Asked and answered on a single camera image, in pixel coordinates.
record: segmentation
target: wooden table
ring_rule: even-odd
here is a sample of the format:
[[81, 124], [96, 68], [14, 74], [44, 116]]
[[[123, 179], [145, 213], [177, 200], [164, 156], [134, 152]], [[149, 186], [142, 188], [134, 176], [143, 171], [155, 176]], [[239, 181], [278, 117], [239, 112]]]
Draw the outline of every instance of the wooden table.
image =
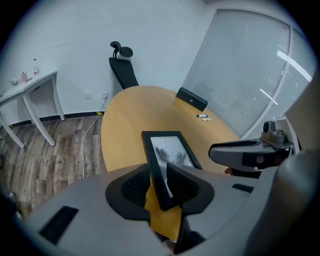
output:
[[[197, 118], [199, 110], [176, 98], [176, 92], [156, 86], [134, 86], [119, 92], [108, 105], [101, 127], [101, 146], [108, 172], [146, 163], [142, 131], [180, 131], [202, 168], [223, 174], [225, 166], [214, 163], [208, 155], [214, 143], [238, 140], [238, 136], [217, 115], [206, 108], [211, 121]], [[182, 210], [176, 206], [160, 209], [151, 182], [144, 207], [150, 212], [150, 226], [158, 233], [176, 240]]]
[[[23, 102], [28, 110], [30, 115], [30, 119], [34, 125], [39, 129], [43, 137], [49, 142], [51, 146], [55, 145], [55, 141], [51, 138], [49, 133], [46, 131], [45, 127], [41, 123], [39, 117], [36, 114], [35, 106], [30, 99], [30, 93], [41, 86], [44, 82], [48, 80], [52, 80], [53, 85], [53, 99], [56, 107], [57, 113], [60, 115], [62, 120], [65, 120], [65, 116], [59, 101], [59, 96], [57, 92], [56, 80], [57, 80], [57, 70], [56, 69], [45, 69], [39, 74], [36, 74], [27, 82], [21, 82], [16, 86], [11, 87], [8, 91], [6, 91], [3, 96], [0, 98], [0, 107], [14, 101], [16, 99], [22, 98]], [[15, 135], [15, 133], [9, 128], [7, 122], [5, 121], [3, 115], [0, 112], [0, 124], [3, 125], [4, 129], [11, 136], [11, 138], [17, 143], [22, 149], [25, 145], [21, 142], [21, 140]]]

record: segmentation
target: window blinds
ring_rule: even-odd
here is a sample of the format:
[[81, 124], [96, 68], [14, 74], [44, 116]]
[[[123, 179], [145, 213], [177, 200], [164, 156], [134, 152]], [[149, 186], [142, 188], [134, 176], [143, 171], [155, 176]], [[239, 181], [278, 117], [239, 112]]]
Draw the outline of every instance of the window blinds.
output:
[[282, 116], [298, 99], [316, 71], [317, 58], [308, 40], [293, 29], [292, 41], [292, 55], [288, 72], [275, 99], [278, 105], [272, 103], [270, 110], [247, 139], [259, 138], [265, 121], [273, 121]]
[[219, 10], [184, 87], [241, 137], [273, 97], [288, 55], [290, 27], [264, 15]]

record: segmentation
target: baseboard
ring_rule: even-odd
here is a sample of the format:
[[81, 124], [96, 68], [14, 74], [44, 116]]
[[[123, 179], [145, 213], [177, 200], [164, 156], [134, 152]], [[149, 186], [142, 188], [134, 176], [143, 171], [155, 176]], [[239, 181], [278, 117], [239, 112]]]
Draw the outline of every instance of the baseboard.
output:
[[[72, 113], [72, 114], [65, 114], [64, 117], [67, 118], [83, 118], [83, 117], [93, 117], [96, 115], [103, 116], [104, 111], [101, 112], [82, 112], [82, 113]], [[45, 121], [52, 121], [52, 120], [58, 120], [61, 119], [60, 115], [52, 115], [52, 116], [46, 116], [46, 117], [41, 117], [39, 118], [41, 122]], [[11, 124], [10, 127], [17, 127], [17, 126], [23, 126], [23, 125], [29, 125], [32, 124], [30, 120], [22, 121], [22, 122], [17, 122], [14, 124]]]

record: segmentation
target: small bottle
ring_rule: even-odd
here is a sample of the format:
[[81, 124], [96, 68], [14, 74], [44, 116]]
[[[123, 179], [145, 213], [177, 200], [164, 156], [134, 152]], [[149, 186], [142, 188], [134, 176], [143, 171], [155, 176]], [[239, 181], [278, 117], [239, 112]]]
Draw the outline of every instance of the small bottle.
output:
[[25, 72], [22, 72], [21, 80], [22, 80], [22, 82], [25, 82], [25, 81], [27, 81], [27, 80], [28, 80], [28, 78], [27, 78], [27, 74], [26, 74]]
[[38, 66], [35, 58], [33, 59], [33, 73], [35, 75], [39, 73], [39, 66]]

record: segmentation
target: wooden floor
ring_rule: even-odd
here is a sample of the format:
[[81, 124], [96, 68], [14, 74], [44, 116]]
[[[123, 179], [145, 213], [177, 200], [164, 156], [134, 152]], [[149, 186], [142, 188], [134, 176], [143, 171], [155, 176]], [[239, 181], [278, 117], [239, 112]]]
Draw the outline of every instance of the wooden floor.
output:
[[[101, 151], [102, 118], [98, 117], [83, 142], [85, 176], [107, 171]], [[0, 141], [6, 183], [9, 190], [15, 192], [17, 208], [24, 218], [72, 182], [83, 178], [81, 142], [95, 119], [96, 116], [87, 116], [43, 122], [55, 146], [32, 124], [13, 128], [25, 144], [24, 149], [9, 135]]]

